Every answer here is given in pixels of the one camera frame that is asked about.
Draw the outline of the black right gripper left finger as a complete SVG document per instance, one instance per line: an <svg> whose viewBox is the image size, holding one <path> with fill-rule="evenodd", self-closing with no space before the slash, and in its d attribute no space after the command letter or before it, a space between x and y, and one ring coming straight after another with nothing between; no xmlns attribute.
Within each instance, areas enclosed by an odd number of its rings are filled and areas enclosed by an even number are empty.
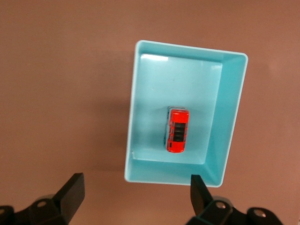
<svg viewBox="0 0 300 225"><path fill-rule="evenodd" d="M53 196L33 202L15 212L10 205L0 207L2 225L68 225L84 200L84 174L75 173Z"/></svg>

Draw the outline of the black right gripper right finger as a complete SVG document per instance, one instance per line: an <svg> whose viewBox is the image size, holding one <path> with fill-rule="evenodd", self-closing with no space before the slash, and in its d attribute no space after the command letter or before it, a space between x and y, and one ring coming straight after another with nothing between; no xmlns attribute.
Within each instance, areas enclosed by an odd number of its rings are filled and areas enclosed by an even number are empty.
<svg viewBox="0 0 300 225"><path fill-rule="evenodd" d="M191 175L190 199L195 212L188 225L281 225L270 210L252 207L246 213L237 210L224 197L213 197L200 175Z"/></svg>

